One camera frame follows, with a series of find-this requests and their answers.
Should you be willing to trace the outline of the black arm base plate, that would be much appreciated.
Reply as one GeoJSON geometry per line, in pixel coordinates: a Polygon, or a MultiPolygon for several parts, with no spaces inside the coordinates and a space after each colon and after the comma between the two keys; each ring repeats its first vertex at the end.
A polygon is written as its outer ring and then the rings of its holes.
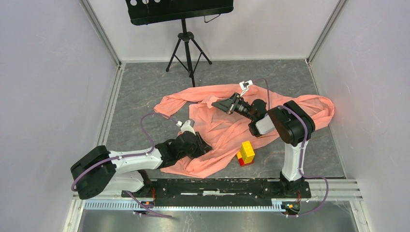
{"type": "Polygon", "coordinates": [[[288,190],[279,179],[161,178],[133,195],[153,198],[155,206],[270,206],[272,199],[307,199],[311,192],[308,182],[288,190]]]}

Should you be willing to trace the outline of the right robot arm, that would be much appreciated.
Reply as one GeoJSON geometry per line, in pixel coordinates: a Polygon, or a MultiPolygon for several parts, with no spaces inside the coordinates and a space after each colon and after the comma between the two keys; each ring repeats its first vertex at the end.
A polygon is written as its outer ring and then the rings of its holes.
{"type": "Polygon", "coordinates": [[[255,137],[276,131],[285,143],[285,161],[280,172],[279,191],[285,197],[292,197],[303,188],[305,146],[316,126],[313,119],[295,101],[267,110],[265,101],[255,99],[252,104],[248,104],[238,93],[234,93],[230,98],[211,105],[228,115],[236,112],[250,119],[249,131],[255,137]]]}

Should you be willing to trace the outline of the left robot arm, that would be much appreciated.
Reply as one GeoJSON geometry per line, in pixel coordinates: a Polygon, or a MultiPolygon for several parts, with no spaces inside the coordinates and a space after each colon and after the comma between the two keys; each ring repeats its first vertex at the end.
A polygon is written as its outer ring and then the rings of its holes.
{"type": "Polygon", "coordinates": [[[145,150],[117,152],[99,145],[71,166],[71,189],[82,200],[103,192],[126,190],[146,197],[152,184],[145,170],[170,167],[183,158],[199,158],[211,150],[212,146],[198,132],[190,131],[145,150]]]}

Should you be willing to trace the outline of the salmon pink thin jacket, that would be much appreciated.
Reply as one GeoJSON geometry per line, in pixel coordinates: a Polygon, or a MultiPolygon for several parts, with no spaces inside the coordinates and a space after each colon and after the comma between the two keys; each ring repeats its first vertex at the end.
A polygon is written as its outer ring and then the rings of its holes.
{"type": "MultiPolygon", "coordinates": [[[[211,103],[226,99],[240,90],[239,84],[190,87],[162,98],[154,111],[167,116],[175,114],[187,102],[195,102],[189,106],[189,118],[194,121],[194,130],[213,148],[199,158],[183,158],[171,167],[162,168],[162,172],[206,178],[225,168],[235,158],[242,142],[250,141],[252,147],[257,149],[279,138],[276,130],[256,138],[249,131],[248,118],[237,113],[227,115],[211,106],[211,103]]],[[[317,130],[327,127],[335,113],[335,106],[327,97],[301,95],[292,98],[272,91],[269,95],[269,108],[293,100],[313,119],[317,130]]],[[[244,100],[251,103],[255,99],[268,102],[267,89],[252,85],[245,93],[244,100]]]]}

